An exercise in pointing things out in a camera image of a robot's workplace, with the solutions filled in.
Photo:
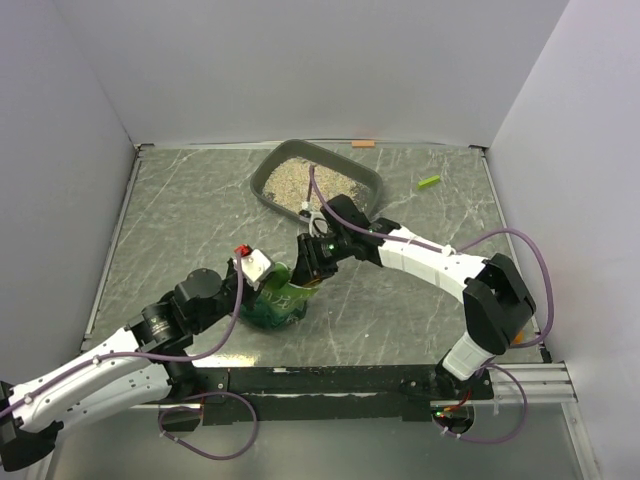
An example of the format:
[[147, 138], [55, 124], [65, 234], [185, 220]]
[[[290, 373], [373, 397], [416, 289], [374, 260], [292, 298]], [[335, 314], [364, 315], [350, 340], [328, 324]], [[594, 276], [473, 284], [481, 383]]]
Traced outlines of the green litter bag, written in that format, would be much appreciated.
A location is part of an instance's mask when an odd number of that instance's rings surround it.
[[240, 319], [264, 331], [281, 330], [302, 320], [308, 301], [319, 288], [292, 284], [291, 273], [284, 263], [278, 262], [253, 307], [241, 307]]

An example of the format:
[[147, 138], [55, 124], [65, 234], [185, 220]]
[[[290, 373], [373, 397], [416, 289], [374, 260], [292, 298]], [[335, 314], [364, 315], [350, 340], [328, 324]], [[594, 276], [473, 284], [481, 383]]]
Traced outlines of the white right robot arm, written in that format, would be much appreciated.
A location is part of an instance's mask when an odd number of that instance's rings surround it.
[[536, 312], [514, 262], [503, 254], [459, 253], [389, 219], [371, 221], [346, 195], [331, 199], [320, 214], [325, 228], [297, 238], [293, 284], [315, 286], [332, 277], [340, 261], [355, 258], [412, 275], [463, 305], [465, 331], [437, 366], [438, 390], [448, 398], [462, 396], [472, 376], [509, 350]]

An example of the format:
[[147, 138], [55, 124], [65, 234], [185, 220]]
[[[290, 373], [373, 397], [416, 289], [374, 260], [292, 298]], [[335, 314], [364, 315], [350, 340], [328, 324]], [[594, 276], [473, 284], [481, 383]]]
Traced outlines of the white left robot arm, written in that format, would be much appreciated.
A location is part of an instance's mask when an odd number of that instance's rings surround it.
[[252, 305], [274, 264], [261, 251], [229, 260], [227, 275], [197, 269], [92, 350], [21, 384], [1, 385], [1, 464], [22, 470], [49, 455], [75, 422], [196, 393], [194, 336]]

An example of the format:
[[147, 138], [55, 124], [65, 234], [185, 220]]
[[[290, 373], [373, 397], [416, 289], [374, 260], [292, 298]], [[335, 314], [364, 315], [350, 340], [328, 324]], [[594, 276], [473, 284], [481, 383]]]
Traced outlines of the beige cat litter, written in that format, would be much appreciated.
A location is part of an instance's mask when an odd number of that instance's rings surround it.
[[[301, 157], [286, 160], [269, 175], [262, 194], [277, 205], [295, 213], [302, 209], [304, 203], [307, 203], [311, 210], [318, 211], [321, 202], [310, 188], [310, 165], [310, 161]], [[344, 194], [350, 197], [359, 209], [367, 206], [369, 188], [361, 182], [320, 165], [315, 166], [314, 174], [317, 186], [326, 201]]]

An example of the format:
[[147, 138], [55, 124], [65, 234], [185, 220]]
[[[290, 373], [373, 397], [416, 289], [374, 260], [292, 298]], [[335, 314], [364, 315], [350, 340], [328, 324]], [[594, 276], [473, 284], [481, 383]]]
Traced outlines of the dark grey litter box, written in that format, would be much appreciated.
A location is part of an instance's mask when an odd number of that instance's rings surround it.
[[367, 206], [364, 209], [356, 207], [367, 217], [373, 216], [383, 192], [383, 181], [380, 175], [347, 157], [303, 140], [287, 140], [281, 143], [262, 161], [252, 175], [250, 179], [251, 192], [262, 204], [290, 220], [304, 226], [307, 225], [307, 221], [299, 217], [299, 212], [295, 213], [279, 206], [262, 194], [263, 187], [273, 170], [286, 160], [294, 157], [304, 158], [314, 166], [320, 165], [333, 169], [364, 184], [369, 188]]

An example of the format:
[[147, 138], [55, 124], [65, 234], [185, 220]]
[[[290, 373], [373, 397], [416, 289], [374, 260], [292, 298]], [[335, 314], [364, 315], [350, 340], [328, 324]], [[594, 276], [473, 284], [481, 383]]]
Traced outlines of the small orange block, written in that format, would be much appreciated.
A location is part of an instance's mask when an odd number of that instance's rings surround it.
[[373, 140], [354, 140], [351, 146], [352, 148], [374, 148], [376, 143]]

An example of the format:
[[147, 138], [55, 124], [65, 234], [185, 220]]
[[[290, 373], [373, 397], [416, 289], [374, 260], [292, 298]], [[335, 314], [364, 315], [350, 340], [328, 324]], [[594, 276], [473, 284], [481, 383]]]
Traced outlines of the small green block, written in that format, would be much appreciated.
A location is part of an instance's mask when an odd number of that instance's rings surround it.
[[433, 185], [438, 184], [441, 181], [441, 177], [439, 175], [433, 175], [431, 177], [428, 177], [426, 179], [420, 180], [417, 184], [417, 188], [418, 189], [424, 189], [424, 188], [428, 188], [431, 187]]

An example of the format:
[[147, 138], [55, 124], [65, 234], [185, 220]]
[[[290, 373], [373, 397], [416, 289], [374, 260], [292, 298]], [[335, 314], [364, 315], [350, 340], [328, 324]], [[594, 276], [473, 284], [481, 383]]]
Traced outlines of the orange plastic carrot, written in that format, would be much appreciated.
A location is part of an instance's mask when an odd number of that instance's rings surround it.
[[521, 330], [514, 338], [513, 345], [519, 345], [524, 342], [524, 331]]

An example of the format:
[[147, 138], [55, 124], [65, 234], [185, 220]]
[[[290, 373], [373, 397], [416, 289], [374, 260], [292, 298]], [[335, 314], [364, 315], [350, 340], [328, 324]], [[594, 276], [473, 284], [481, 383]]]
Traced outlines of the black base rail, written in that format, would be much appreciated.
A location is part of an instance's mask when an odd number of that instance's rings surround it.
[[200, 367], [159, 405], [193, 405], [206, 426], [250, 421], [399, 418], [429, 422], [435, 407], [494, 398], [487, 372], [455, 380], [435, 365]]

